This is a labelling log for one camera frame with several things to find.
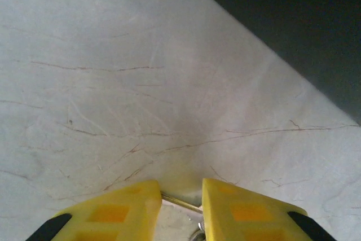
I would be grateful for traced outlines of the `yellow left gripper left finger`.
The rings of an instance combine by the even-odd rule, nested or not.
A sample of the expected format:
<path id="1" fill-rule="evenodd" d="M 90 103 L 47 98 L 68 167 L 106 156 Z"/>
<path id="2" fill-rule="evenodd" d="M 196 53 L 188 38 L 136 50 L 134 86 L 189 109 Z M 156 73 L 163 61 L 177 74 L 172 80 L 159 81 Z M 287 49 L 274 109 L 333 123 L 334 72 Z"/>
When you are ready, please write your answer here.
<path id="1" fill-rule="evenodd" d="M 159 183 L 138 182 L 70 206 L 29 240 L 152 240 L 162 206 Z"/>

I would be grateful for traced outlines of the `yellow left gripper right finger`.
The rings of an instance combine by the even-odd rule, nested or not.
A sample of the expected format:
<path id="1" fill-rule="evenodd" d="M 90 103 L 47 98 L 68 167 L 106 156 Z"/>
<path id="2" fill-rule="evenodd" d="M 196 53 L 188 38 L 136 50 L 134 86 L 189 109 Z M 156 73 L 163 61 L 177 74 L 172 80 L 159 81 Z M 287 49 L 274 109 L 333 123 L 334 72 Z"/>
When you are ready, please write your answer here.
<path id="1" fill-rule="evenodd" d="M 333 240 L 307 212 L 213 178 L 202 181 L 207 240 Z"/>

